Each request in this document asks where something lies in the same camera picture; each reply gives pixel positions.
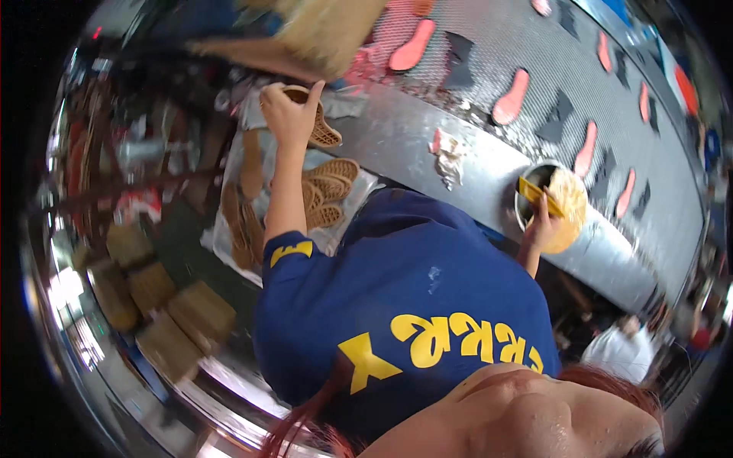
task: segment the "blue t-shirt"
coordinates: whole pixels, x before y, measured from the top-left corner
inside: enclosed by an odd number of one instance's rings
[[[262,280],[262,374],[300,405],[346,361],[320,420],[352,440],[373,442],[486,364],[560,370],[539,285],[471,217],[418,193],[372,195],[334,257],[299,232],[273,238]]]

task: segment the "cardboard box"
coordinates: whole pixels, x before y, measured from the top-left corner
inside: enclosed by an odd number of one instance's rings
[[[109,257],[117,261],[123,269],[144,261],[155,253],[150,239],[137,224],[111,225],[107,232],[107,251]]]
[[[161,312],[136,340],[140,353],[171,384],[192,379],[204,357],[173,319]]]
[[[213,354],[229,338],[237,317],[237,312],[203,281],[171,299],[168,313],[205,355]]]
[[[144,317],[162,309],[176,294],[176,285],[163,264],[156,262],[128,276],[130,295]]]
[[[119,267],[110,259],[87,270],[97,302],[112,329],[126,333],[135,327],[139,313]]]

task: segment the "black foam piece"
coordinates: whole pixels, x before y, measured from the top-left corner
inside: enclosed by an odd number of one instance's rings
[[[446,38],[448,38],[448,43],[451,44],[451,52],[461,61],[468,62],[468,55],[471,53],[474,42],[453,32],[446,32]]]
[[[471,54],[474,42],[453,32],[446,32],[446,37],[451,45],[451,50],[448,55],[449,73],[443,82],[443,88],[457,89],[472,85],[474,77],[471,76],[471,70],[468,68],[468,56]]]
[[[557,102],[548,114],[548,120],[537,131],[537,136],[550,143],[560,143],[565,121],[575,109],[570,99],[560,89],[557,90]]]
[[[633,210],[634,218],[641,219],[641,217],[644,216],[644,211],[647,210],[647,204],[651,198],[652,187],[649,186],[649,180],[647,180],[647,185],[644,186],[644,192],[641,194],[641,197],[639,197],[639,202]]]
[[[620,48],[616,49],[616,77],[621,81],[623,87],[630,89],[626,76],[626,53]]]
[[[659,133],[659,124],[657,123],[657,101],[653,97],[649,97],[649,125],[652,130]]]
[[[596,183],[591,189],[590,197],[592,200],[605,199],[608,195],[608,181],[616,168],[616,156],[610,148],[603,150],[603,166],[598,169],[596,175]]]
[[[458,89],[468,87],[474,83],[474,77],[468,69],[468,63],[457,65],[450,70],[450,73],[443,82],[445,89]]]
[[[572,13],[571,6],[564,1],[558,1],[557,5],[560,7],[560,25],[563,29],[567,30],[567,33],[578,38],[578,31],[575,30],[575,16]]]

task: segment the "stainless steel surface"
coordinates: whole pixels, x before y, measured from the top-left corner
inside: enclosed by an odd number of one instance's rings
[[[369,87],[369,95],[369,105],[361,117],[331,122],[344,137],[344,144],[333,150],[335,155],[356,159],[376,174],[453,204],[481,224],[520,241],[521,230],[512,208],[516,179],[531,164],[527,156],[495,136],[395,89],[375,84]],[[435,157],[427,151],[427,142],[436,128],[465,142],[470,151],[463,165],[463,185],[453,191],[443,186],[435,172]],[[697,200],[692,185],[686,191],[693,193],[693,202]],[[660,224],[681,218],[686,210],[693,215],[701,211],[699,207],[681,209],[670,203],[664,209],[666,219]],[[653,224],[656,221],[650,223],[650,238],[655,233]],[[693,264],[698,236],[631,243],[604,215],[591,210],[578,240],[565,252],[546,259],[617,306],[635,313],[644,307],[658,282],[670,302],[677,299]],[[661,258],[644,257],[641,246],[650,241],[664,245],[664,249],[654,250]]]

